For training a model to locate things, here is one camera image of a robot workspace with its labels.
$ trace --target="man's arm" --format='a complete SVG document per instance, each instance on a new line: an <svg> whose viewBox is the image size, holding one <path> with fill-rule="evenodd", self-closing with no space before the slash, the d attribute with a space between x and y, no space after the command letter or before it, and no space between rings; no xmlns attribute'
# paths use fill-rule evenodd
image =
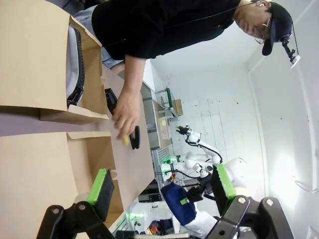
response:
<svg viewBox="0 0 319 239"><path fill-rule="evenodd" d="M140 118L140 90L146 59L134 56L125 56L125 82L113 120L115 127L120 129L118 138L123 138L132 133Z"/></svg>

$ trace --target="gray pants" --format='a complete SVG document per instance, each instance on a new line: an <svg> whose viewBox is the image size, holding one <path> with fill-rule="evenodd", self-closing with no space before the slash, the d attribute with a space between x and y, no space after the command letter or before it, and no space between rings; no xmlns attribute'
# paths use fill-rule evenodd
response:
<svg viewBox="0 0 319 239"><path fill-rule="evenodd" d="M74 18L76 18L82 25L86 27L86 29L89 30L92 35L95 36L93 27L92 27L92 13L96 6L92 6L86 10L79 11L74 15ZM107 68L111 68L112 66L122 62L121 60L114 60L110 54L105 50L104 47L102 47L102 64L105 65Z"/></svg>

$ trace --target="lab room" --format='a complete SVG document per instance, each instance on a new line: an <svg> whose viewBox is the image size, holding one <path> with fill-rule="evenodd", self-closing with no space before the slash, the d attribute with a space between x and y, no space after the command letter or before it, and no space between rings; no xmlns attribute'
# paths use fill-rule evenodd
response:
<svg viewBox="0 0 319 239"><path fill-rule="evenodd" d="M318 9L0 1L0 238L319 239Z"/></svg>

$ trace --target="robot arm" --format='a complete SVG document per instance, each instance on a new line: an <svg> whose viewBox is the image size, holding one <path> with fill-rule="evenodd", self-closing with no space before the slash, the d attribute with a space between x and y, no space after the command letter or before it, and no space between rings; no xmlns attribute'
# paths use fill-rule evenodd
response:
<svg viewBox="0 0 319 239"><path fill-rule="evenodd" d="M186 135L185 142L188 145L200 147L206 154L210 155L212 157L213 164L223 162L223 159L218 150L200 139L201 133L193 131L188 125L186 125L185 127L179 126L178 130L176 131L182 135Z"/></svg>

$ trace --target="black cap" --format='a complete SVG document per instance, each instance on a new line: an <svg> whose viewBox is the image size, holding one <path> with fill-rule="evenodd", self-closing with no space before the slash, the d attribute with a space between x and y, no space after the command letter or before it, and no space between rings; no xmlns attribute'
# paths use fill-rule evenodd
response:
<svg viewBox="0 0 319 239"><path fill-rule="evenodd" d="M291 36L293 26L293 20L286 9L275 2L271 2L271 9L270 38L264 43L264 56L268 56L272 52L275 42L281 42L285 37Z"/></svg>

